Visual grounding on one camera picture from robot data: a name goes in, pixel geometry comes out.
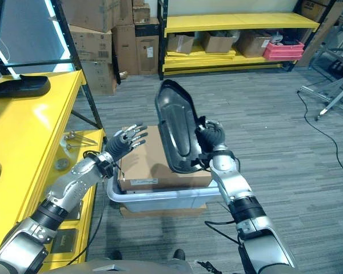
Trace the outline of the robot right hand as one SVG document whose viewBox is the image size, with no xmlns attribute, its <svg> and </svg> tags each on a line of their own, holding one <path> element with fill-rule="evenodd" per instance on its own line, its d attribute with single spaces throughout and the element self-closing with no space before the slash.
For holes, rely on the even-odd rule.
<svg viewBox="0 0 343 274">
<path fill-rule="evenodd" d="M 195 134 L 201 150 L 205 153 L 213 152 L 214 147 L 225 144 L 225 132 L 222 124 L 217 120 L 210 120 L 206 116 L 198 118 Z"/>
</svg>

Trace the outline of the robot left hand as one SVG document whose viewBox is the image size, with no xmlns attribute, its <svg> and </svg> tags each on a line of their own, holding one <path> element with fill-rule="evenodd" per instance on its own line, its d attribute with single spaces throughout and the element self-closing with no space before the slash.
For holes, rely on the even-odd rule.
<svg viewBox="0 0 343 274">
<path fill-rule="evenodd" d="M 117 131 L 107 142 L 105 151 L 111 155 L 114 162 L 119 161 L 125 155 L 138 146 L 146 143 L 147 126 L 142 122 Z"/>
</svg>

